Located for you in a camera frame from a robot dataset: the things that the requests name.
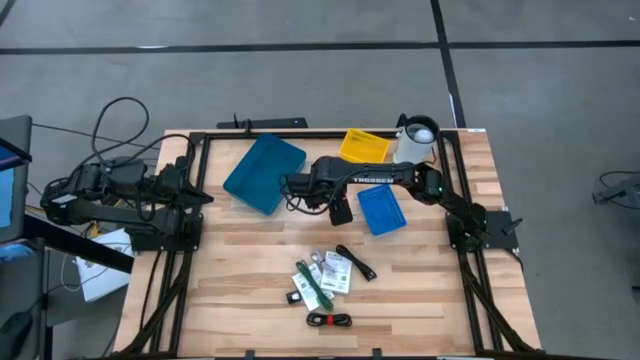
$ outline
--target blue tray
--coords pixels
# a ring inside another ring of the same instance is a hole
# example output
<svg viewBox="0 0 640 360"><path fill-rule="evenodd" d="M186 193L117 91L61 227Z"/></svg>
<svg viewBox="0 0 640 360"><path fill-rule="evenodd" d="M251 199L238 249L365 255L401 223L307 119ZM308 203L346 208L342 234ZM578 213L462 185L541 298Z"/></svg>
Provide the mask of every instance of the blue tray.
<svg viewBox="0 0 640 360"><path fill-rule="evenodd" d="M389 185L379 185L358 193L360 207L373 235L382 235L407 225Z"/></svg>
<svg viewBox="0 0 640 360"><path fill-rule="evenodd" d="M260 135L222 186L265 215L280 204L280 176L300 172L307 153L271 134Z"/></svg>

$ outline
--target green strap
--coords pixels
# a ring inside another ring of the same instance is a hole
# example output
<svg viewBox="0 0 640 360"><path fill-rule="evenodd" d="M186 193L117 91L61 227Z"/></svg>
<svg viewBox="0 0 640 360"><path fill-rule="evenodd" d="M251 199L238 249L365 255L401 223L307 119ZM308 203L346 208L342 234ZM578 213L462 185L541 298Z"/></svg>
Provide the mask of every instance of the green strap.
<svg viewBox="0 0 640 360"><path fill-rule="evenodd" d="M322 305L322 307L324 307L327 311L333 311L333 303L331 303L331 300L329 300L327 295L322 292L320 286L318 286L316 281L313 279L307 263L304 262L304 260L300 260L296 263L296 267L298 268L298 271L300 271L302 276L307 279L313 290L316 291L316 294L318 294L318 302Z"/></svg>

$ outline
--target white tag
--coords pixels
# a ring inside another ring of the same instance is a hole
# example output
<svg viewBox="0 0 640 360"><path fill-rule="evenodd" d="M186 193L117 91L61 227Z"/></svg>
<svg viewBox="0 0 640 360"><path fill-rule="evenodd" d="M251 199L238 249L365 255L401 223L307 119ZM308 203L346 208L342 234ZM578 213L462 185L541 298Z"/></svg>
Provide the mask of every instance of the white tag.
<svg viewBox="0 0 640 360"><path fill-rule="evenodd" d="M324 272L320 288L348 294L349 282L351 281L351 261L333 251L327 251L325 261L336 271L326 270Z"/></svg>
<svg viewBox="0 0 640 360"><path fill-rule="evenodd" d="M67 194L65 196L60 196L57 199L53 199L52 201L56 204L64 204L64 203L68 203L71 200L75 200L77 199L77 196L71 195L71 194Z"/></svg>
<svg viewBox="0 0 640 360"><path fill-rule="evenodd" d="M322 280L322 272L318 268L317 264L309 265L309 271L311 271L311 276L313 280L316 281L316 284L320 284L320 280ZM320 306L318 302L318 294L311 287L311 284L307 281L307 278L304 277L301 273L297 273L292 276L293 282L296 284L296 288L300 291L302 295L302 300L304 300L304 304L307 305L307 309L309 311L313 311ZM322 291L329 299L333 299L335 296L329 290Z"/></svg>

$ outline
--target wooden tabletop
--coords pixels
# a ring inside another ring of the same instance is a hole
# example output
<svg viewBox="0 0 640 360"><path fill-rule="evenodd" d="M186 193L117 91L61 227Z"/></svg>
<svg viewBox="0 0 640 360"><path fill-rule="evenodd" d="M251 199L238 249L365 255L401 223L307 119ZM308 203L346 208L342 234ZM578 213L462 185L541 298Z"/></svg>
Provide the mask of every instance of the wooden tabletop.
<svg viewBox="0 0 640 360"><path fill-rule="evenodd" d="M473 200L489 210L502 208L487 133L461 129L459 135ZM211 144L204 190L215 201L202 210L205 225L193 257L179 356L241 356L247 349L264 356L370 356L372 348L381 348L385 355L473 353L458 261L449 247L442 208L425 206L395 186L408 224L380 237L369 232L356 196L370 185L349 186L354 221L339 227L331 226L328 214L308 216L282 205L272 216L261 215L222 188L254 141L214 140ZM322 155L337 156L341 143L340 139L286 141L307 152L303 172ZM392 144L387 161L393 148ZM158 169L185 152L184 140L165 140ZM455 171L452 176L457 179ZM314 247L333 250L336 244L346 245L378 278L367 282L354 269L349 294L336 295L334 313L350 314L351 328L312 328L305 322L304 304L288 305L285 294L295 289L291 276L297 260L311 263ZM496 305L526 342L539 347L519 264L500 250L487 250L485 256ZM154 257L153 252L136 257L115 350L125 347L138 332ZM157 302L163 262L164 255L147 317ZM478 309L484 344L490 348L486 313L479 303ZM168 348L170 323L165 321L161 349Z"/></svg>

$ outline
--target black floor stripe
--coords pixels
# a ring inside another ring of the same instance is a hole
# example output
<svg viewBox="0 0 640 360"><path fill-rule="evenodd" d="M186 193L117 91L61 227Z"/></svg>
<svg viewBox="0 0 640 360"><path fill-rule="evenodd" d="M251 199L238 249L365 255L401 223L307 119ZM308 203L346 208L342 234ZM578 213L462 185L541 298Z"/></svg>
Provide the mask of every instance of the black floor stripe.
<svg viewBox="0 0 640 360"><path fill-rule="evenodd" d="M321 50L421 50L438 49L437 42L345 42L187 46L121 46L81 48L5 48L0 55L176 54L225 52L277 52Z"/></svg>
<svg viewBox="0 0 640 360"><path fill-rule="evenodd" d="M460 91L458 90L458 81L456 80L456 73L453 70L453 60L451 59L451 51L449 51L449 43L447 41L447 33L444 28L440 2L438 0L431 0L431 9L433 10L433 19L436 25L436 31L438 32L440 55L442 56L444 75L447 80L447 89L449 90L451 106L453 108L454 124L456 127L466 128L467 122L464 119Z"/></svg>
<svg viewBox="0 0 640 360"><path fill-rule="evenodd" d="M640 40L451 42L451 49L584 49L638 47Z"/></svg>
<svg viewBox="0 0 640 360"><path fill-rule="evenodd" d="M16 1L18 0L8 0L7 3L4 4L2 12L0 12L0 27L2 27L4 21L7 20L7 16L9 16L9 13L11 12L11 9L13 9L13 5L16 4Z"/></svg>

